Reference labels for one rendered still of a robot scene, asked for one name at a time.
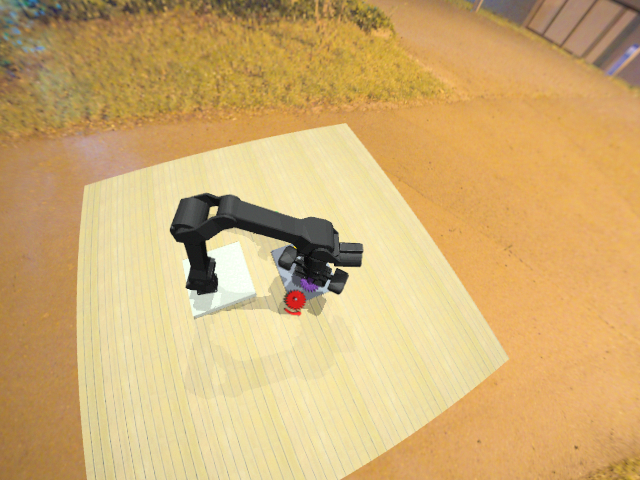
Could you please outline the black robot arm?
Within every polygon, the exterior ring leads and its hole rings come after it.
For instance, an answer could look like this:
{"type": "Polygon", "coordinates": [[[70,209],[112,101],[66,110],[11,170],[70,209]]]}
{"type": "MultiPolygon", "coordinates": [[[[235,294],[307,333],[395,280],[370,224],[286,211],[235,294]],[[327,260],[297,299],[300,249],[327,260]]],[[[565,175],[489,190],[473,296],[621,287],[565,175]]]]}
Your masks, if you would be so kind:
{"type": "Polygon", "coordinates": [[[190,263],[186,289],[197,290],[197,295],[218,291],[217,262],[207,255],[206,241],[234,227],[293,244],[297,256],[304,257],[305,264],[314,270],[327,263],[362,266],[363,244],[339,242],[339,232],[326,219],[295,218],[241,201],[234,194],[218,197],[202,193],[180,200],[170,226],[175,241],[184,243],[190,263]],[[217,214],[208,219],[213,206],[218,206],[217,214]]]}

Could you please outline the red gear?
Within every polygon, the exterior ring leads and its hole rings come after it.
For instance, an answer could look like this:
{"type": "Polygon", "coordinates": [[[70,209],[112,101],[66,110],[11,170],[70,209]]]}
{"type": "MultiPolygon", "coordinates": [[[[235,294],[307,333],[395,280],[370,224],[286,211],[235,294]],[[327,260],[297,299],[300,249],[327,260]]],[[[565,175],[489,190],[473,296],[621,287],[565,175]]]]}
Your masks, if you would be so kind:
{"type": "Polygon", "coordinates": [[[305,295],[303,295],[304,293],[301,294],[301,292],[299,291],[295,291],[293,292],[293,290],[291,292],[289,292],[289,294],[287,294],[288,297],[285,297],[287,300],[287,304],[289,304],[288,307],[292,308],[292,310],[297,310],[297,308],[300,310],[300,307],[302,308],[302,305],[304,306],[304,303],[306,303],[304,300],[306,300],[305,295]],[[295,301],[294,298],[297,298],[297,300],[295,301]]]}

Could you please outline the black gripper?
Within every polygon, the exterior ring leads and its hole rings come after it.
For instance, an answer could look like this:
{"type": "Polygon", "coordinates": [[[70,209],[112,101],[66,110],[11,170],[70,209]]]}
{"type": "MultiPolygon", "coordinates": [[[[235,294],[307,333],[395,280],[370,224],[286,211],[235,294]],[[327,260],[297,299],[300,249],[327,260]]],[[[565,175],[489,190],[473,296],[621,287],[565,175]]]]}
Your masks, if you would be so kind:
{"type": "Polygon", "coordinates": [[[294,275],[306,280],[309,277],[314,280],[313,284],[321,288],[324,288],[326,282],[331,280],[327,289],[332,293],[341,294],[349,278],[347,272],[338,268],[336,268],[334,275],[331,275],[332,268],[326,265],[318,270],[309,268],[304,262],[304,257],[297,258],[297,249],[287,246],[278,259],[278,266],[290,271],[293,263],[296,264],[294,275]]]}

